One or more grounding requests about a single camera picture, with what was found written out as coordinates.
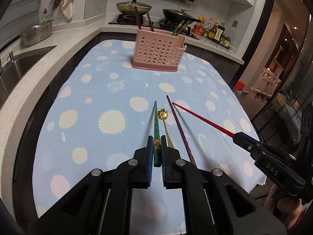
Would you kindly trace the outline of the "person's right hand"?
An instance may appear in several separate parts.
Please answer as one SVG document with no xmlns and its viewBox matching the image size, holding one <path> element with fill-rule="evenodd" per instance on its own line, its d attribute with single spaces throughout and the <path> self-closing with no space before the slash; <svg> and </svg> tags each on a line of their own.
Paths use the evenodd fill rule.
<svg viewBox="0 0 313 235">
<path fill-rule="evenodd" d="M 305 213 L 301 199 L 282 198 L 275 184 L 270 188 L 263 206 L 272 214 L 278 211 L 277 218 L 282 217 L 281 222 L 284 223 L 288 234 L 303 220 Z"/>
</svg>

